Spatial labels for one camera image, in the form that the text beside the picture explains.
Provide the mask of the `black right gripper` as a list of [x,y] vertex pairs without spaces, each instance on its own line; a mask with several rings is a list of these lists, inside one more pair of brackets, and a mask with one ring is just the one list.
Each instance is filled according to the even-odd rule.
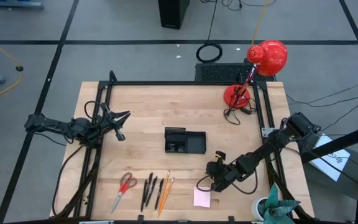
[[211,189],[215,192],[222,192],[230,186],[238,175],[235,163],[225,164],[226,154],[222,151],[216,151],[217,161],[210,161],[206,165],[206,174],[213,179]]

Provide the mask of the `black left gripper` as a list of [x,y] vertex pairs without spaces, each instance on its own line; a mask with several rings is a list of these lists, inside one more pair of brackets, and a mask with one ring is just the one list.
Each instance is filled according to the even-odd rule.
[[103,134],[114,130],[116,133],[116,137],[118,141],[125,141],[126,137],[121,132],[121,128],[123,127],[126,120],[131,115],[130,111],[123,111],[119,113],[112,112],[107,104],[101,103],[100,107],[103,111],[102,120],[100,121],[99,128]]

